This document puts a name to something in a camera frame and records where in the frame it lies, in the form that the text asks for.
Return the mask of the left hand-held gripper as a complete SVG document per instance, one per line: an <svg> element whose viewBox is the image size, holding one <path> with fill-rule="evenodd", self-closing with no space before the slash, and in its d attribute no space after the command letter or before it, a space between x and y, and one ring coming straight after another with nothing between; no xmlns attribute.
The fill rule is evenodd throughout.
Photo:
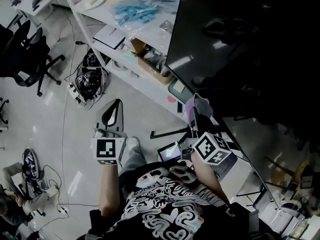
<svg viewBox="0 0 320 240"><path fill-rule="evenodd" d="M93 158L101 165L121 165L128 136L122 132L123 103L119 98L109 101L97 112L94 127Z"/></svg>

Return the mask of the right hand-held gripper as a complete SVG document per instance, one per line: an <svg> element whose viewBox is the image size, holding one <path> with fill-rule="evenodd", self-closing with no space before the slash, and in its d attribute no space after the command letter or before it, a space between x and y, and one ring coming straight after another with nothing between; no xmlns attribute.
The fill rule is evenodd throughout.
<svg viewBox="0 0 320 240"><path fill-rule="evenodd" d="M189 111L189 126L193 132L199 130L198 121L200 128L205 132L201 136L186 138L180 144L180 159L191 161L191 155L195 153L203 163L218 166L232 154L232 151L226 140L217 134L207 132L219 128L216 119L212 115L198 114L193 106Z"/></svg>

